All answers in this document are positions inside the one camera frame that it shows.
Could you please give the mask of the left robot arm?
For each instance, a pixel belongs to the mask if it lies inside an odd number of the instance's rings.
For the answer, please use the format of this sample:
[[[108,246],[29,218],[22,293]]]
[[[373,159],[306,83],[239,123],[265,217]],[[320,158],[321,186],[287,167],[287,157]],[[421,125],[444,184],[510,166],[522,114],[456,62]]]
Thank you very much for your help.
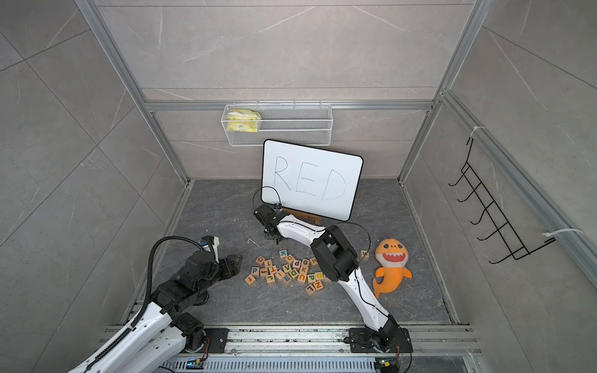
[[[168,281],[152,287],[155,254],[168,241],[191,244],[197,250]],[[182,236],[159,239],[149,253],[146,293],[141,309],[98,351],[73,368],[73,372],[152,372],[183,350],[208,346],[204,324],[187,311],[209,299],[208,289],[238,275],[243,257],[220,256],[219,239],[201,242]]]

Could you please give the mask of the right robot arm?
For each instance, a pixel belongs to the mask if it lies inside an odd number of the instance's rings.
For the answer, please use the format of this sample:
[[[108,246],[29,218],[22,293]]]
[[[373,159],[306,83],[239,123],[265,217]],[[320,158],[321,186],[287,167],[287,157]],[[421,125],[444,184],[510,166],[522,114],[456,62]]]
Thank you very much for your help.
[[[367,348],[388,352],[403,340],[412,351],[406,330],[379,303],[359,268],[360,255],[336,225],[320,227],[263,204],[253,212],[264,233],[280,241],[291,239],[311,248],[323,274],[347,292],[365,323]]]

